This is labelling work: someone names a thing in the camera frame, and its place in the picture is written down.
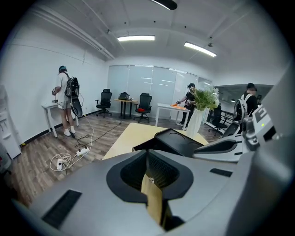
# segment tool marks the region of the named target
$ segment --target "wooden floor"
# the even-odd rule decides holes
[[[80,161],[75,163],[72,168],[68,170],[70,175],[76,169],[92,162],[101,160],[107,151],[111,148],[114,142],[134,120],[120,120],[117,114],[112,117],[95,115],[87,116],[87,119],[94,128],[93,140],[105,134],[110,129],[114,128],[100,139],[93,142],[91,151]],[[92,129],[89,126],[86,118],[79,120],[79,127],[76,127],[76,139],[89,134],[89,138],[84,138],[81,142],[90,142]],[[151,119],[149,125],[155,125],[155,120]],[[182,127],[175,124],[175,121],[159,119],[159,127],[173,128],[180,130]],[[208,132],[211,127],[202,125],[199,133],[208,141],[213,142],[220,138],[219,134],[214,136],[212,132]],[[55,138],[53,133],[47,133],[42,137],[35,139],[22,148],[22,154],[19,155],[12,162],[12,186],[18,193],[18,199],[25,205],[29,205],[36,196],[54,184],[54,182],[63,179],[66,176],[65,171],[52,171],[49,167],[52,157],[57,153],[69,153],[72,156],[76,154],[77,140],[72,137],[66,137],[63,134],[62,127],[56,129],[58,137]]]

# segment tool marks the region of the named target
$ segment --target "black chair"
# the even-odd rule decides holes
[[[149,117],[147,115],[147,113],[150,113],[151,112],[151,106],[150,106],[150,103],[152,101],[152,96],[150,96],[149,94],[146,94],[146,93],[142,93],[140,96],[139,96],[139,107],[137,108],[137,104],[135,105],[136,109],[135,111],[139,114],[141,114],[141,116],[138,116],[138,117],[134,117],[133,119],[135,120],[135,118],[139,118],[139,121],[140,122],[142,119],[146,119],[147,122],[149,123]]]
[[[104,89],[103,92],[101,93],[100,105],[98,104],[99,100],[95,100],[97,102],[96,107],[100,109],[100,110],[97,111],[96,116],[98,116],[98,114],[102,114],[102,113],[103,113],[103,117],[105,117],[105,113],[110,114],[110,116],[112,115],[107,110],[107,108],[111,107],[111,97],[112,97],[112,93],[110,92],[110,90],[109,89]]]
[[[212,124],[215,126],[216,129],[212,130],[215,131],[214,136],[216,136],[216,133],[222,128],[225,129],[227,128],[227,125],[220,123],[221,121],[221,108],[214,108],[214,119],[212,121]]]

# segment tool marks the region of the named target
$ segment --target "gray machine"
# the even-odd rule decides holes
[[[286,121],[286,129],[268,112],[274,95],[294,108],[291,93],[280,97],[292,78],[288,71],[243,120],[242,135],[201,147],[193,158],[154,150],[123,154],[56,183],[30,211],[15,205],[43,235],[248,235],[272,214],[295,175],[294,122]],[[160,224],[140,191],[145,174],[163,193]]]

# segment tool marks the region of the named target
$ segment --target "white sneaker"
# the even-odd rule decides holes
[[[73,133],[73,134],[75,134],[75,129],[74,129],[74,126],[71,126],[71,132]]]
[[[64,131],[64,134],[65,134],[65,136],[71,136],[71,134],[70,134],[70,132],[69,132],[69,129],[66,129],[66,130]]]

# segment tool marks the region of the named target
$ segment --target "glass wall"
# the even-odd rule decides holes
[[[185,71],[152,65],[115,65],[109,67],[108,88],[112,92],[112,99],[118,98],[122,92],[127,92],[134,100],[139,101],[139,96],[142,93],[148,93],[153,97],[149,117],[156,116],[158,103],[174,104],[177,100],[183,98],[190,83],[194,83],[199,89],[205,89],[210,87],[212,82]],[[112,101],[109,110],[120,112],[120,103]],[[136,114],[135,107],[133,107],[132,113]],[[162,109],[159,117],[175,119],[176,112]]]

